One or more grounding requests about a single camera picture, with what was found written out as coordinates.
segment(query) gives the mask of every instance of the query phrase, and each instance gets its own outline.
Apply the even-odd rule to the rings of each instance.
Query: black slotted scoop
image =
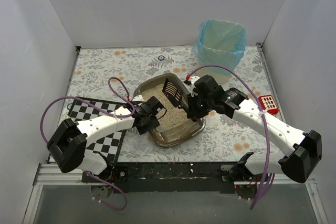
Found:
[[[183,109],[185,112],[188,112],[187,106],[182,101],[183,90],[174,81],[166,78],[162,92],[174,107],[178,107],[179,109]]]

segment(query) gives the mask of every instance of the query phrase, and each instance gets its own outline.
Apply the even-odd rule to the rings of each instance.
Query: sand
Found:
[[[185,123],[189,119],[187,118],[187,114],[183,109],[175,108],[171,102],[168,100],[168,98],[164,95],[162,92],[163,84],[159,84],[155,86],[152,89],[148,89],[144,92],[142,92],[142,96],[145,101],[147,101],[150,97],[155,96],[167,109],[166,115],[159,119],[160,126],[156,129],[160,132],[170,130],[172,128],[175,128],[177,126],[180,126],[181,124]],[[160,118],[164,113],[164,110],[160,111],[156,117]]]

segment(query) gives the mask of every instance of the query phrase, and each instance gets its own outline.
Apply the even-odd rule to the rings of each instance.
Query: trash can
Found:
[[[193,46],[198,65],[221,65],[234,70],[244,56],[246,29],[243,25],[218,19],[208,19],[199,27],[199,37]],[[215,67],[200,69],[198,76],[206,74],[223,84],[230,78],[230,72]]]

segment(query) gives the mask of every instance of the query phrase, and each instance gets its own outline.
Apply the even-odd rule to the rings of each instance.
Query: red box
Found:
[[[262,95],[258,99],[261,103],[263,110],[267,110],[267,112],[272,115],[276,115],[279,112],[279,109],[271,94]]]

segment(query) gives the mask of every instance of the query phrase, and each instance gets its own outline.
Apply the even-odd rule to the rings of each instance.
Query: table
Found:
[[[191,46],[154,48],[81,49],[67,95],[120,101],[109,89],[107,80],[116,76],[124,81],[130,93],[143,81],[154,76],[172,72],[181,80],[197,66]],[[270,86],[258,49],[248,46],[237,74],[254,90],[257,96],[270,94]],[[124,93],[119,83],[112,85]],[[248,91],[234,77],[223,85],[226,90],[235,87]],[[65,102],[61,120],[68,113]],[[266,152],[265,138],[231,120],[225,115],[211,112],[206,117],[206,128],[196,137],[173,147],[157,146],[149,134],[139,135],[130,129],[125,135],[119,162],[221,162],[238,161],[246,152]],[[271,144],[271,152],[280,150]]]

